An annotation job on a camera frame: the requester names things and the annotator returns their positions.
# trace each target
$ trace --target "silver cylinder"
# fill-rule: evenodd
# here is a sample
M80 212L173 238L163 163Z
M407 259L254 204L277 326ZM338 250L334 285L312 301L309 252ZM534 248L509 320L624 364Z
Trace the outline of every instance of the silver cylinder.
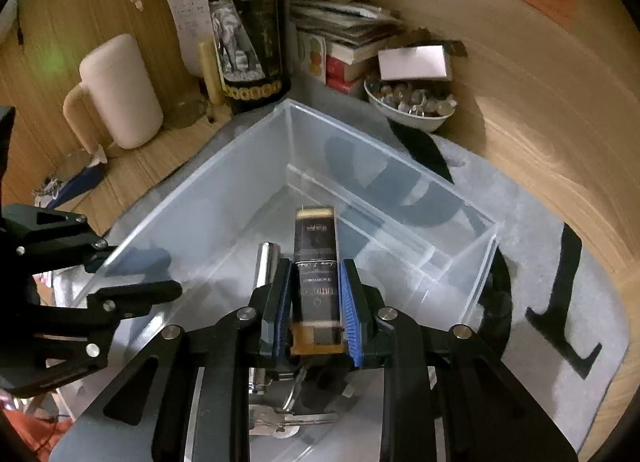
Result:
M258 247L258 259L255 262L254 289L273 282L276 267L280 259L280 246L272 242L263 242ZM269 381L264 368L249 368L249 393L264 395Z

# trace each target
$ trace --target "small bottle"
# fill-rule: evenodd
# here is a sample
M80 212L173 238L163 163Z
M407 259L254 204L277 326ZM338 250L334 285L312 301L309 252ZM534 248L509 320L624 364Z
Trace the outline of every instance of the small bottle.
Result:
M284 0L209 0L220 80L234 112L273 102L289 89Z

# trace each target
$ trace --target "orange fabric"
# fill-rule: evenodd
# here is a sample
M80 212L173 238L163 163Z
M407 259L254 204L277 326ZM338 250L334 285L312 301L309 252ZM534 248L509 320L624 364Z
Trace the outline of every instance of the orange fabric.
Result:
M49 460L51 450L72 425L71 419L48 422L10 410L5 410L4 414L23 442L41 462Z

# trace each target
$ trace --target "mug handle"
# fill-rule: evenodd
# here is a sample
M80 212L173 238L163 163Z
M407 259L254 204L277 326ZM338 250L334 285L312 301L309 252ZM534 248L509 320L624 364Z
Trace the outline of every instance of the mug handle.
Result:
M62 114L65 116L69 128L80 141L82 148L93 155L98 151L98 141L86 131L86 121L90 118L90 115L82 102L85 94L88 94L88 90L81 81L66 95L62 103Z

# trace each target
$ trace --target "wine bottle label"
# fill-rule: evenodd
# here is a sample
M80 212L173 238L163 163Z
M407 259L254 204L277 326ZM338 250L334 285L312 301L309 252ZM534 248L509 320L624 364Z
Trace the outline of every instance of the wine bottle label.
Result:
M282 89L277 0L209 3L223 89L249 101Z

